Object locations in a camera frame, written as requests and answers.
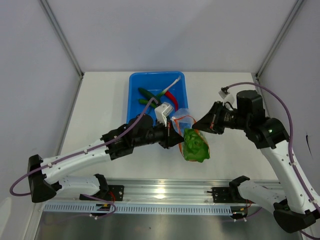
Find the clear zip bag orange zipper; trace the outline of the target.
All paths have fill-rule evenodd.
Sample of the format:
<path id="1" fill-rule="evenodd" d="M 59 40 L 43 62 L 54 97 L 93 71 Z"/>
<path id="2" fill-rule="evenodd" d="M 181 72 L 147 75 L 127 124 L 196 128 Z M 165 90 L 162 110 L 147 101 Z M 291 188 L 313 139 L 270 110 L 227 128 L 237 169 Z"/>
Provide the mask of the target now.
<path id="1" fill-rule="evenodd" d="M 196 123 L 196 120 L 191 116 L 190 111 L 188 108 L 180 108 L 178 109 L 172 116 L 171 116 L 172 126 L 174 130 L 180 134 L 182 137 L 184 137 L 184 130 L 185 129 L 192 129 L 192 126 L 194 123 Z M 182 154 L 182 147 L 184 142 L 179 143 L 179 151 L 184 158 Z"/>

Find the toy napa cabbage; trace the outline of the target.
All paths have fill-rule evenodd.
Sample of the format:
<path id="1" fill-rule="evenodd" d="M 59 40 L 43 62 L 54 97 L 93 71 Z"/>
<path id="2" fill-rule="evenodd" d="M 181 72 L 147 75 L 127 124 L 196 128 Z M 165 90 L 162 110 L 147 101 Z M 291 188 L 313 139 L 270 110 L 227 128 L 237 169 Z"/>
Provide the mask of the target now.
<path id="1" fill-rule="evenodd" d="M 193 128 L 185 128 L 182 155 L 188 162 L 203 163 L 210 159 L 210 148 L 204 135 Z"/>

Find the small green toy pepper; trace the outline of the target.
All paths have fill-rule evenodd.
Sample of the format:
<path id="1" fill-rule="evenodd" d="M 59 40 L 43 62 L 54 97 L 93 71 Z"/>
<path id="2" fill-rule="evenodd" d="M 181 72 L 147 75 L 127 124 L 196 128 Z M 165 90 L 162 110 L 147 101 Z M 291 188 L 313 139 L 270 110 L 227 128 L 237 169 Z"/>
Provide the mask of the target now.
<path id="1" fill-rule="evenodd" d="M 141 104 L 141 105 L 147 105 L 148 104 L 148 100 L 146 100 L 146 99 L 139 99 L 138 100 L 138 102 Z M 156 108 L 157 107 L 157 105 L 155 104 L 155 103 L 150 103 L 150 105 L 149 105 L 150 107 L 152 107 L 152 108 Z"/>

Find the dark green toy cucumber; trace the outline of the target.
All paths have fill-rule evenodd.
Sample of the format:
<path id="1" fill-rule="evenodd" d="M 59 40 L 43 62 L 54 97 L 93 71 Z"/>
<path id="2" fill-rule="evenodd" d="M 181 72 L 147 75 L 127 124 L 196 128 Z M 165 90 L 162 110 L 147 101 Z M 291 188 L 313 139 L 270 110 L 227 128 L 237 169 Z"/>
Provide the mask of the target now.
<path id="1" fill-rule="evenodd" d="M 138 88 L 138 91 L 139 91 L 139 93 L 140 93 L 143 97 L 145 97 L 147 100 L 150 100 L 150 99 L 152 99 L 152 98 L 155 98 L 156 100 L 158 100 L 158 97 L 157 97 L 156 95 L 154 95 L 153 93 L 151 93 L 150 91 L 148 91 L 148 90 L 146 90 L 146 89 L 144 89 L 144 88 L 142 88 L 142 87 L 139 87 L 139 88 Z"/>

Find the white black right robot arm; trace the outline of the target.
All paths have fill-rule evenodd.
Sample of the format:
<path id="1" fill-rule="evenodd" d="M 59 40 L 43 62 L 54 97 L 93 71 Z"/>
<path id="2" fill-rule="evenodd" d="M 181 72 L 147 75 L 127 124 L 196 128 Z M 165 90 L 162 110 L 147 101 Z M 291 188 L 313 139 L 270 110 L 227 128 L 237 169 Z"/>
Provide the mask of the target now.
<path id="1" fill-rule="evenodd" d="M 263 99 L 255 90 L 236 95 L 237 108 L 229 110 L 216 101 L 193 129 L 221 135 L 226 128 L 242 130 L 268 160 L 282 186 L 278 194 L 246 176 L 229 182 L 228 196 L 234 202 L 249 200 L 271 214 L 287 233 L 308 228 L 320 218 L 320 196 L 313 190 L 297 158 L 289 151 L 290 137 L 276 118 L 266 116 Z"/>

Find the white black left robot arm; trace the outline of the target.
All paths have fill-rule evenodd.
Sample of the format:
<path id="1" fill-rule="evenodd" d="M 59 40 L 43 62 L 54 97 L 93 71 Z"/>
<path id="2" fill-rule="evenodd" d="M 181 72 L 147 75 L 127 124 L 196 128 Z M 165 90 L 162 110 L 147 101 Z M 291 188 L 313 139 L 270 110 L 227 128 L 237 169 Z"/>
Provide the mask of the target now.
<path id="1" fill-rule="evenodd" d="M 42 158 L 38 154 L 29 157 L 27 179 L 31 201 L 42 203 L 56 195 L 79 197 L 88 200 L 106 199 L 109 186 L 102 174 L 90 177 L 76 177 L 71 174 L 94 164 L 106 163 L 130 155 L 134 148 L 159 144 L 164 149 L 174 147 L 184 141 L 172 122 L 154 124 L 151 116 L 135 117 L 102 135 L 100 139 L 67 155 Z"/>

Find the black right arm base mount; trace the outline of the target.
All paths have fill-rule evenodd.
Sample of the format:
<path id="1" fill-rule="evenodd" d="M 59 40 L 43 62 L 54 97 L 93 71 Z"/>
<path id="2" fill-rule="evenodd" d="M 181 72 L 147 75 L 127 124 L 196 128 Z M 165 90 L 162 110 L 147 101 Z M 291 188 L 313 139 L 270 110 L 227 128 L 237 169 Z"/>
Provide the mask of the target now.
<path id="1" fill-rule="evenodd" d="M 207 193 L 211 194 L 214 203 L 245 204 L 248 200 L 241 197 L 238 187 L 249 180 L 249 177 L 242 175 L 230 181 L 227 187 L 212 187 Z"/>

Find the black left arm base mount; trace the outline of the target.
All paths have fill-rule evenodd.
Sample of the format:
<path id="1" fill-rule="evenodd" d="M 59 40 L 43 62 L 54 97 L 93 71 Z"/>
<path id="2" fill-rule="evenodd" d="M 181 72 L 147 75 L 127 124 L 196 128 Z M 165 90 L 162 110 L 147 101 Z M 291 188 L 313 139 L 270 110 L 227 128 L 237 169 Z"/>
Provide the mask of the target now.
<path id="1" fill-rule="evenodd" d="M 93 201 L 94 198 L 101 200 L 116 202 L 123 201 L 125 186 L 124 185 L 109 185 L 106 178 L 102 174 L 95 174 L 93 178 L 93 185 L 97 190 L 93 194 L 80 194 L 79 199 L 82 201 Z"/>

